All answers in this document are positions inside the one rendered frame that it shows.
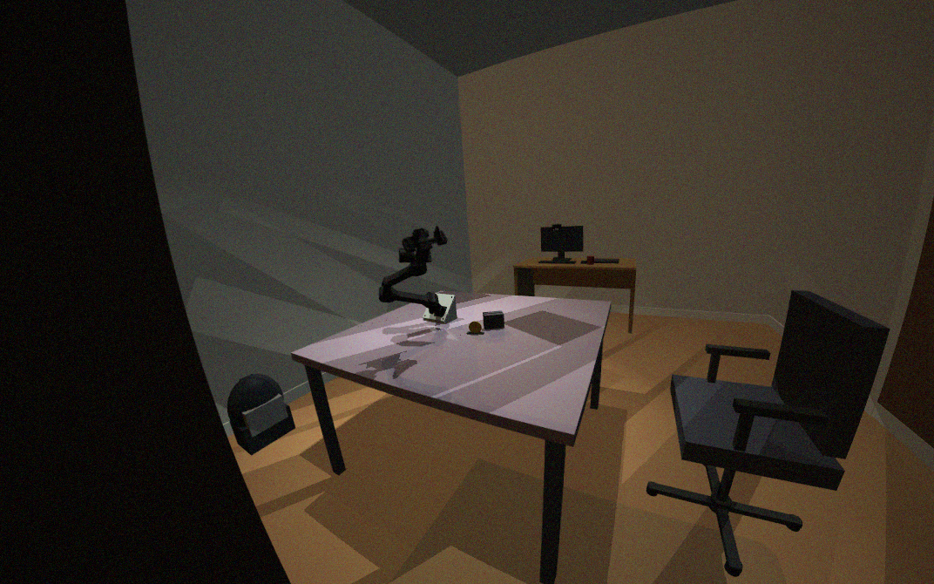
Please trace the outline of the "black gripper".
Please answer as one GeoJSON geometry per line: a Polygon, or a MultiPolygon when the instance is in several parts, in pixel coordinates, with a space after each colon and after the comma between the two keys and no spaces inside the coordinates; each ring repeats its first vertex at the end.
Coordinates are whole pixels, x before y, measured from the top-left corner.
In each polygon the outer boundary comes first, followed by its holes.
{"type": "Polygon", "coordinates": [[[432,242],[436,242],[437,245],[446,244],[449,240],[446,238],[443,231],[439,231],[438,226],[436,226],[434,238],[419,238],[420,231],[417,230],[416,234],[412,238],[403,239],[403,247],[406,252],[410,253],[416,251],[417,255],[422,257],[430,255],[430,248],[432,248],[432,242]]]}

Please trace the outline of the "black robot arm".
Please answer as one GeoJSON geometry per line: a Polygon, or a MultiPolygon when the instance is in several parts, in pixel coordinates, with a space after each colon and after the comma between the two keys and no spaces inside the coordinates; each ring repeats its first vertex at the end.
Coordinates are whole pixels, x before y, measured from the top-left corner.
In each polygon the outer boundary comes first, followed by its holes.
{"type": "MultiPolygon", "coordinates": [[[[419,230],[419,238],[428,238],[429,233],[425,229],[416,229],[414,234],[419,230]]],[[[398,261],[399,262],[410,262],[408,266],[400,271],[395,272],[390,276],[385,276],[383,278],[382,286],[379,288],[379,300],[381,302],[418,302],[424,307],[429,308],[430,315],[440,316],[444,315],[444,312],[447,307],[444,307],[439,304],[438,296],[435,293],[427,293],[425,295],[413,294],[413,293],[403,293],[402,291],[397,291],[394,289],[394,285],[403,282],[403,280],[411,276],[422,276],[427,273],[427,262],[432,261],[432,255],[420,256],[413,252],[406,252],[405,248],[398,248],[398,261]]]]}

